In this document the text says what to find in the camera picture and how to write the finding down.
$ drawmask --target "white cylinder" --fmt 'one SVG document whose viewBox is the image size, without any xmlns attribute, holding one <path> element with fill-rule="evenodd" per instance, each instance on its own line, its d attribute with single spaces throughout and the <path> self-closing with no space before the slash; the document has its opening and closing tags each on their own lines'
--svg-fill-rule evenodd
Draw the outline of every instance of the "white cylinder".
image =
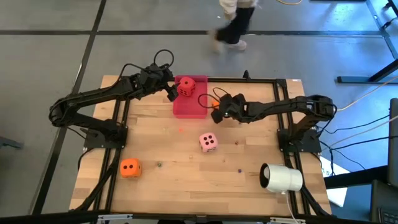
<svg viewBox="0 0 398 224">
<path fill-rule="evenodd" d="M 297 169 L 263 164 L 260 170 L 260 184 L 262 188 L 271 192 L 299 191 L 303 185 L 303 175 Z"/>
</svg>

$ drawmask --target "white cable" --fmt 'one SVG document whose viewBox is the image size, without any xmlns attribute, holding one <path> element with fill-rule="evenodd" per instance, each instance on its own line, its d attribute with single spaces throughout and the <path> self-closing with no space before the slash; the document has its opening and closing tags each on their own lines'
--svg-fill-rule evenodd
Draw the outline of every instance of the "white cable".
<svg viewBox="0 0 398 224">
<path fill-rule="evenodd" d="M 398 78 L 398 76 L 396 76 L 396 77 L 394 77 L 394 78 L 391 78 L 391 79 L 388 80 L 387 82 L 385 82 L 385 83 L 379 85 L 377 88 L 375 88 L 374 90 L 370 91 L 369 93 L 367 93 L 367 94 L 365 94 L 365 95 L 359 97 L 356 101 L 350 103 L 349 105 L 345 106 L 344 108 L 342 108 L 342 109 L 337 109 L 337 111 L 343 111 L 343 110 L 349 108 L 350 106 L 353 106 L 353 105 L 356 104 L 359 100 L 365 98 L 366 96 L 369 96 L 371 93 L 373 93 L 374 91 L 378 90 L 380 87 L 382 87 L 382 86 L 384 86 L 384 85 L 387 85 L 388 83 L 394 81 L 396 78 Z"/>
<path fill-rule="evenodd" d="M 293 218 L 293 220 L 297 223 L 297 224 L 299 224 L 298 223 L 298 221 L 294 218 L 294 216 L 293 216 L 293 212 L 292 212 L 292 210 L 290 209 L 290 205 L 289 205 L 289 196 L 288 196 L 288 193 L 287 192 L 285 192 L 285 194 L 286 194 L 286 202 L 287 202 L 287 208 L 289 209 L 289 211 L 290 211 L 290 214 L 292 215 L 292 218 Z"/>
<path fill-rule="evenodd" d="M 365 130 L 365 131 L 363 131 L 363 132 L 361 132 L 361 133 L 353 134 L 352 136 L 348 136 L 347 138 L 344 138 L 344 139 L 342 139 L 342 140 L 339 140 L 339 141 L 337 141 L 337 142 L 335 142 L 335 143 L 329 145 L 329 147 L 332 147 L 332 146 L 334 146 L 335 144 L 340 143 L 340 142 L 342 142 L 342 141 L 345 141 L 345 140 L 347 140 L 347 139 L 350 139 L 350 138 L 352 138 L 352 137 L 359 136 L 360 134 L 366 133 L 366 132 L 368 132 L 368 131 L 372 131 L 373 129 L 376 129 L 376 128 L 378 128 L 378 127 L 384 125 L 384 124 L 390 123 L 391 121 L 393 121 L 393 120 L 395 120 L 395 119 L 397 119 L 397 118 L 398 118 L 398 115 L 395 116 L 395 117 L 393 117 L 393 118 L 391 118 L 389 121 L 386 121 L 386 122 L 384 122 L 384 123 L 381 123 L 381 124 L 377 125 L 376 127 L 370 128 L 370 129 Z"/>
</svg>

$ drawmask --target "pink die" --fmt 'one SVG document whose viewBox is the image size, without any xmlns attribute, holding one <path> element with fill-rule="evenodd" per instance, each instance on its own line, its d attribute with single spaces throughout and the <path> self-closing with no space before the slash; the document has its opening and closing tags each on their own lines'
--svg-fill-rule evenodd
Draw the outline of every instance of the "pink die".
<svg viewBox="0 0 398 224">
<path fill-rule="evenodd" d="M 199 143 L 203 152 L 210 152 L 216 149 L 218 141 L 213 133 L 205 133 L 199 136 Z"/>
</svg>

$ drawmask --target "red die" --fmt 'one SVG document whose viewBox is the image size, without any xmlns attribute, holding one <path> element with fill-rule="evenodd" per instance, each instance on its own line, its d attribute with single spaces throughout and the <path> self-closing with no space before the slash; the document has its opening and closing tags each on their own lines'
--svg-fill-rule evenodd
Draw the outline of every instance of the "red die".
<svg viewBox="0 0 398 224">
<path fill-rule="evenodd" d="M 203 152 L 210 152 L 216 149 L 218 141 L 213 133 L 205 133 L 199 136 L 199 143 Z"/>
<path fill-rule="evenodd" d="M 191 96 L 195 91 L 195 81 L 189 77 L 183 77 L 180 80 L 180 84 L 177 87 L 179 94 L 184 96 Z"/>
</svg>

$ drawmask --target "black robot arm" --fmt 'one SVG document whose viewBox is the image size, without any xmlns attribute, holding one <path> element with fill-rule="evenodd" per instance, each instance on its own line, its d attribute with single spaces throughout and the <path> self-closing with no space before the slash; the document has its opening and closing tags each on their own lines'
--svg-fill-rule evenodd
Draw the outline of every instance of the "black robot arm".
<svg viewBox="0 0 398 224">
<path fill-rule="evenodd" d="M 264 119 L 273 114 L 301 112 L 306 116 L 293 127 L 289 128 L 288 141 L 303 139 L 306 131 L 314 127 L 319 121 L 329 121 L 334 117 L 333 101 L 325 96 L 298 96 L 293 99 L 272 103 L 246 101 L 242 94 L 232 97 L 225 94 L 220 98 L 218 109 L 214 109 L 211 117 L 215 123 L 223 118 L 231 117 L 240 123 L 250 123 Z"/>
<path fill-rule="evenodd" d="M 77 111 L 85 106 L 95 105 L 109 100 L 124 101 L 138 99 L 158 91 L 166 90 L 167 98 L 174 101 L 178 97 L 177 86 L 168 86 L 173 77 L 170 65 L 158 67 L 155 63 L 141 70 L 140 73 L 122 77 L 110 87 L 83 93 L 70 94 L 59 99 L 50 107 L 49 119 L 56 127 L 71 125 L 87 128 L 85 147 L 120 147 L 126 141 L 127 127 L 119 125 L 112 119 L 100 120 L 86 116 Z"/>
</svg>

